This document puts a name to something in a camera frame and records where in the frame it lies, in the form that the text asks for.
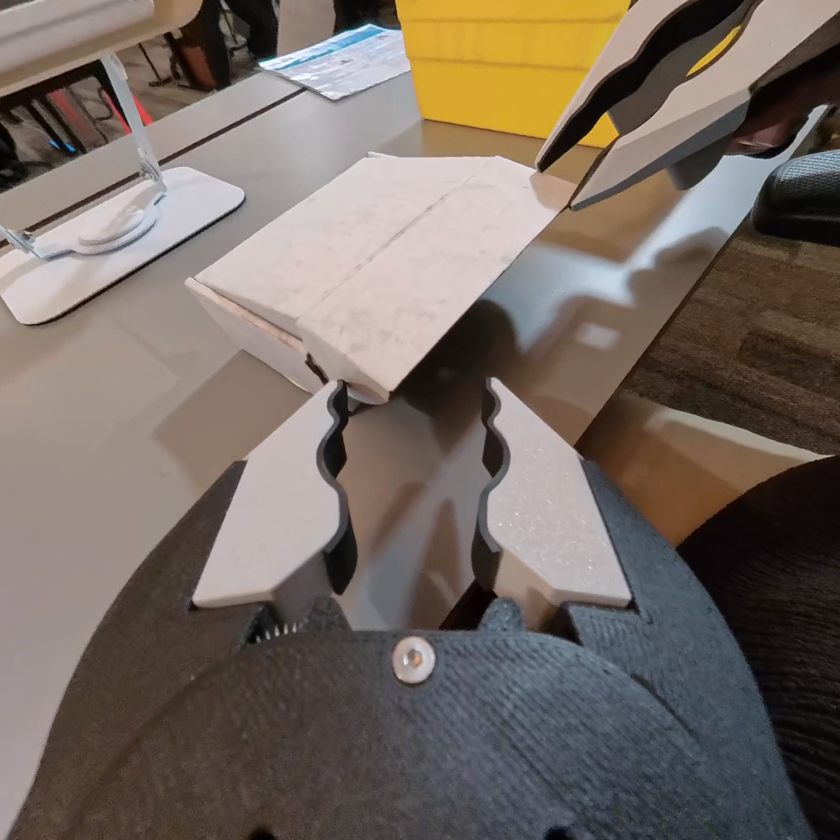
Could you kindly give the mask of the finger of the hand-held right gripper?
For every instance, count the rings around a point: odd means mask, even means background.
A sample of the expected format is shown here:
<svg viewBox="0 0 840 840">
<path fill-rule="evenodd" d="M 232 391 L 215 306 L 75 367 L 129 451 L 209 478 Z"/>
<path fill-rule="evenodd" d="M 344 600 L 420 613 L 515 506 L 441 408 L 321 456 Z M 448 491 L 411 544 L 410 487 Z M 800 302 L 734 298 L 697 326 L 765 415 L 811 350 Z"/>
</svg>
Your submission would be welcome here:
<svg viewBox="0 0 840 840">
<path fill-rule="evenodd" d="M 691 69 L 748 16 L 753 1 L 633 2 L 535 160 L 545 172 L 602 116 L 623 137 L 665 103 Z"/>
<path fill-rule="evenodd" d="M 724 51 L 609 146 L 579 184 L 571 210 L 730 141 L 757 91 L 838 43 L 838 15 L 838 1 L 758 2 Z"/>
</svg>

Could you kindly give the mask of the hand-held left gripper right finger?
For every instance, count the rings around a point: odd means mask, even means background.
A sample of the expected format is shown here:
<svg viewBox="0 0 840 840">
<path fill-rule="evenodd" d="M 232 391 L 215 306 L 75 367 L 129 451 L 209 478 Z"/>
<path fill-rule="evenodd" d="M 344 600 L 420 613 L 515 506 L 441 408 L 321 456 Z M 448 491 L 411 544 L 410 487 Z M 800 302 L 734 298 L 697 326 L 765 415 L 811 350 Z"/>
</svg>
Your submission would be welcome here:
<svg viewBox="0 0 840 840">
<path fill-rule="evenodd" d="M 498 378 L 486 380 L 471 549 L 477 584 L 518 607 L 530 631 L 565 604 L 624 609 L 633 597 L 583 460 Z"/>
</svg>

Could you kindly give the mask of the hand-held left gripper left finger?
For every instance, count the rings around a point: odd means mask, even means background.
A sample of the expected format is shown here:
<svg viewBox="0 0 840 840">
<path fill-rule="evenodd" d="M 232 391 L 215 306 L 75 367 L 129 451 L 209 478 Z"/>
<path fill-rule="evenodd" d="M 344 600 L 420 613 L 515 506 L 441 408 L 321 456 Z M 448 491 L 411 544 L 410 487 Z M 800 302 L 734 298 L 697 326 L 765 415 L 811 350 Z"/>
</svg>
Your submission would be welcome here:
<svg viewBox="0 0 840 840">
<path fill-rule="evenodd" d="M 347 385 L 331 381 L 248 455 L 193 605 L 272 604 L 300 621 L 312 601 L 342 595 L 358 549 L 347 494 Z"/>
</svg>

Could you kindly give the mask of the large yellow plastic bin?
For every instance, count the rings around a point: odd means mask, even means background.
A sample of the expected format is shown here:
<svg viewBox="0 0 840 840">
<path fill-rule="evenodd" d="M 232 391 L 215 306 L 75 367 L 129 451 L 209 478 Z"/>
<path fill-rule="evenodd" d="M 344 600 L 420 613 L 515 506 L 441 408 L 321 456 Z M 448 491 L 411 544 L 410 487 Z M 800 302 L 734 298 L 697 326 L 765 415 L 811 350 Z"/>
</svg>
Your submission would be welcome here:
<svg viewBox="0 0 840 840">
<path fill-rule="evenodd" d="M 629 1 L 397 1 L 424 119 L 546 139 Z"/>
</svg>

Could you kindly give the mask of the white cardboard box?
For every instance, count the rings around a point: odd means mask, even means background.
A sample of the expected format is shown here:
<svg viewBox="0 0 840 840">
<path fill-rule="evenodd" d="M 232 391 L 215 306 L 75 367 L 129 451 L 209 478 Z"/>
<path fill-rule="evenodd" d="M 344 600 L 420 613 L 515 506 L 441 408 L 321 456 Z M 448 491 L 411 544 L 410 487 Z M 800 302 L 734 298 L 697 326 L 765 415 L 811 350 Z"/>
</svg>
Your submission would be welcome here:
<svg viewBox="0 0 840 840">
<path fill-rule="evenodd" d="M 185 287 L 304 392 L 384 404 L 575 190 L 501 156 L 369 154 Z"/>
</svg>

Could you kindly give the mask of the grey desk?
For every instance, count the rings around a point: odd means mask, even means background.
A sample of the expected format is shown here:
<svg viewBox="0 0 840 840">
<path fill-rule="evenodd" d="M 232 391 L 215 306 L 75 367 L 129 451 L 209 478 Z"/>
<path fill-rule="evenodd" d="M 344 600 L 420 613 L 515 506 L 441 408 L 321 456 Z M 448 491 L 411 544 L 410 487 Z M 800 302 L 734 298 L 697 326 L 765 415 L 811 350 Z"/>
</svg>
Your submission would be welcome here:
<svg viewBox="0 0 840 840">
<path fill-rule="evenodd" d="M 472 582 L 485 379 L 577 444 L 820 115 L 782 154 L 727 157 L 689 192 L 659 173 L 558 216 L 415 379 L 351 418 L 353 625 L 437 627 Z M 330 102 L 262 73 L 150 134 L 164 163 L 242 188 L 244 205 L 60 320 L 26 327 L 2 308 L 2 838 L 114 598 L 308 399 L 238 352 L 186 279 L 369 152 L 530 165 L 542 144 L 421 119 L 408 75 Z"/>
</svg>

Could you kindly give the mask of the person's right hand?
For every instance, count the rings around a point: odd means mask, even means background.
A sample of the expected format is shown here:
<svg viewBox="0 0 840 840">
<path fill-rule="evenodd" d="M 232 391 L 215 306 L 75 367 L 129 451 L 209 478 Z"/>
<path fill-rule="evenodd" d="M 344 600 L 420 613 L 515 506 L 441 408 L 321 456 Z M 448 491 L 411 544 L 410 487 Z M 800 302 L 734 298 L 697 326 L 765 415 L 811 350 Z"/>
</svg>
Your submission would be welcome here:
<svg viewBox="0 0 840 840">
<path fill-rule="evenodd" d="M 804 66 L 759 90 L 726 155 L 758 155 L 791 142 L 811 112 L 838 103 L 839 69 Z"/>
</svg>

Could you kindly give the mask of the person's khaki pants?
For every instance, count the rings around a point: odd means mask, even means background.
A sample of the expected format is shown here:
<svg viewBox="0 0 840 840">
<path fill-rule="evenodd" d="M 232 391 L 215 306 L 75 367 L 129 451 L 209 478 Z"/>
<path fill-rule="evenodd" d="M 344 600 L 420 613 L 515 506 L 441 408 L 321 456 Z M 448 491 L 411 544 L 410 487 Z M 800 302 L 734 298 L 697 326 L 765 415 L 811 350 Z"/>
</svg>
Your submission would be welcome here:
<svg viewBox="0 0 840 840">
<path fill-rule="evenodd" d="M 625 392 L 578 449 L 675 546 L 753 487 L 826 457 Z"/>
</svg>

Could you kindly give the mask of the white card sign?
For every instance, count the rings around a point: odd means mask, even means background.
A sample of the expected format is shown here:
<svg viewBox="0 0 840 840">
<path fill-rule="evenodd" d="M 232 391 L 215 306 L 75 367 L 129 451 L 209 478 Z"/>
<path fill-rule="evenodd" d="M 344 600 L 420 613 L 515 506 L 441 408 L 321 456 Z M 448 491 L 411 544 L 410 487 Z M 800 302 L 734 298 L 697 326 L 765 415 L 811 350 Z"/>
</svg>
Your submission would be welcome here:
<svg viewBox="0 0 840 840">
<path fill-rule="evenodd" d="M 333 102 L 409 73 L 403 33 L 374 24 L 342 32 L 259 68 Z"/>
</svg>

